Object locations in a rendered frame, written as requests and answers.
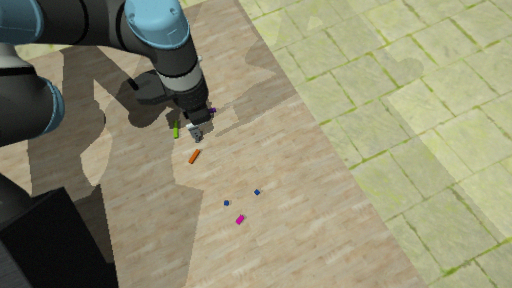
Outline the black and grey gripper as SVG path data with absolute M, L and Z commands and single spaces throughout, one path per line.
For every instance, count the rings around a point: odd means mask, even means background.
M 153 69 L 141 73 L 134 79 L 128 79 L 140 105 L 157 105 L 173 99 L 185 118 L 190 119 L 191 123 L 186 127 L 193 138 L 202 136 L 198 127 L 207 124 L 207 121 L 211 119 L 206 105 L 209 91 L 203 71 L 199 66 L 202 57 L 200 55 L 197 57 L 195 68 L 184 78 L 163 78 L 156 69 Z

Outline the magenta rectangular block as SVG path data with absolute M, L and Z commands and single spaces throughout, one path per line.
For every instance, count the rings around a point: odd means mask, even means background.
M 239 225 L 243 219 L 244 219 L 244 217 L 242 215 L 240 215 L 240 217 L 236 220 L 236 223 Z

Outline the lime green rod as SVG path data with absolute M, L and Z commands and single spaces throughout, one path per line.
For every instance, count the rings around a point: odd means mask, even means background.
M 173 121 L 174 138 L 178 138 L 178 121 Z

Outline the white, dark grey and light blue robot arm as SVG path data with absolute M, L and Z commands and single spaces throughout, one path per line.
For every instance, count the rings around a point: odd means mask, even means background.
M 168 78 L 189 74 L 198 60 L 179 0 L 0 0 L 0 147 L 49 133 L 64 117 L 58 88 L 15 50 L 30 43 L 132 52 Z M 33 203 L 0 173 L 0 224 Z

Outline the orange rod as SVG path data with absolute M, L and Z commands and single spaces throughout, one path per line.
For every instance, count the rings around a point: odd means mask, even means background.
M 191 158 L 189 159 L 190 164 L 193 164 L 193 162 L 195 161 L 195 159 L 197 158 L 199 153 L 200 153 L 200 150 L 196 149 L 195 152 L 193 153 L 193 155 L 191 156 Z

